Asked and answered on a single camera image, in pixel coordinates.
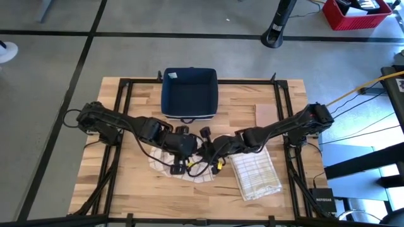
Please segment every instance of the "red crate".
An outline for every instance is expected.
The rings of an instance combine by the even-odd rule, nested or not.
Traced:
[[[380,13],[365,16],[344,16],[335,0],[327,0],[323,13],[333,30],[354,30],[377,27],[392,13],[390,7],[383,0],[376,0],[380,5]]]

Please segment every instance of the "cloth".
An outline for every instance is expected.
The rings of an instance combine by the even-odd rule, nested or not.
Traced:
[[[198,147],[200,147],[200,146],[201,146],[201,141],[198,140]],[[150,155],[163,161],[164,163],[167,163],[170,165],[174,163],[174,155],[171,155],[168,152],[163,152],[161,149],[151,148]],[[195,163],[195,162],[199,161],[200,159],[201,159],[200,156],[192,155],[192,157],[189,158],[189,161],[192,163]],[[195,183],[209,182],[209,181],[212,181],[214,178],[214,174],[212,174],[212,170],[209,167],[204,173],[202,173],[202,175],[200,175],[198,177],[190,177],[187,172],[185,172],[185,174],[183,174],[183,175],[171,175],[169,166],[165,166],[151,158],[149,158],[148,161],[149,161],[150,167],[159,171],[161,174],[163,174],[167,177],[179,178],[179,179],[183,179],[183,180],[187,180],[187,181],[191,181],[191,182],[195,182]],[[206,165],[207,165],[207,163],[205,163],[205,162],[196,164],[191,168],[190,173],[192,175],[196,175],[196,174],[200,173],[206,167]]]
[[[282,190],[266,146],[260,153],[233,154],[229,157],[244,201]]]

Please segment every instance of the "wooden tabletop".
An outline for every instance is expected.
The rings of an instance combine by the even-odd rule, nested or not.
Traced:
[[[98,101],[106,108],[113,109],[119,80],[104,78],[102,81]],[[293,111],[296,113],[307,105],[304,83],[303,80],[293,79],[288,80],[288,84]],[[156,117],[174,126],[180,125],[178,120],[167,120],[162,115],[160,95],[160,84],[135,84],[128,114],[133,117]],[[121,111],[125,96],[126,90],[122,95]],[[255,104],[275,103],[272,85],[220,84],[216,116],[188,126],[190,132],[195,134],[199,134],[202,127],[209,126],[212,138],[221,134],[234,135],[234,131],[256,125]],[[277,113],[274,111],[268,115],[274,117]],[[97,139],[97,136],[89,136],[87,142]],[[318,145],[316,140],[309,142]],[[144,144],[144,147],[147,151],[151,149],[149,145]],[[77,211],[97,186],[104,148],[105,145],[98,143],[84,150],[69,212]],[[125,133],[110,217],[125,218],[127,213],[133,213],[136,218],[266,220],[269,215],[274,215],[277,220],[294,219],[282,138],[278,136],[270,139],[267,148],[283,189],[279,193],[245,202],[229,161],[212,182],[192,183],[167,178],[149,167],[147,157],[140,151],[133,135]],[[308,187],[312,187],[313,177],[324,171],[321,156],[316,148],[304,146],[302,159]],[[316,184],[318,187],[327,187],[324,174],[316,178]],[[298,186],[296,188],[300,213],[304,216],[302,194]],[[105,193],[101,208],[104,207],[104,200]]]

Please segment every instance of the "concrete floor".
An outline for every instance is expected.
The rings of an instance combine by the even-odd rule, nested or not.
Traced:
[[[100,2],[54,0],[45,23],[37,24],[40,1],[0,0],[0,30],[88,32]],[[256,0],[113,0],[107,3],[98,31],[258,35],[272,20],[277,4]],[[299,0],[292,14],[315,10],[315,5]],[[290,19],[285,34],[404,38],[394,16],[374,30],[336,32],[322,13]],[[5,148],[0,151],[0,222],[13,220],[18,212],[85,39],[0,34],[0,40],[15,42],[20,48],[15,59],[0,65],[0,133]],[[404,44],[392,43],[284,42],[279,49],[268,49],[257,40],[96,37],[70,108],[95,100],[104,76],[155,77],[158,70],[167,67],[189,66],[215,68],[221,78],[269,78],[276,72],[279,79],[304,79],[309,101],[328,103],[378,77],[380,68],[392,65],[402,49]],[[358,97],[347,108],[367,98]],[[388,98],[378,97],[338,118],[323,133],[323,141],[358,131],[392,111]],[[369,131],[394,124],[393,116]],[[392,141],[391,134],[399,136]],[[402,141],[403,135],[392,129],[378,133],[377,138],[387,145],[376,142],[380,139],[340,143],[388,146]],[[77,130],[62,128],[30,219],[66,215],[85,139]]]

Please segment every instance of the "navy blue bin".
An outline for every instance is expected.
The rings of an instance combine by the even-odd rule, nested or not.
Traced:
[[[211,119],[218,106],[214,69],[168,68],[163,75],[162,113],[183,123]]]

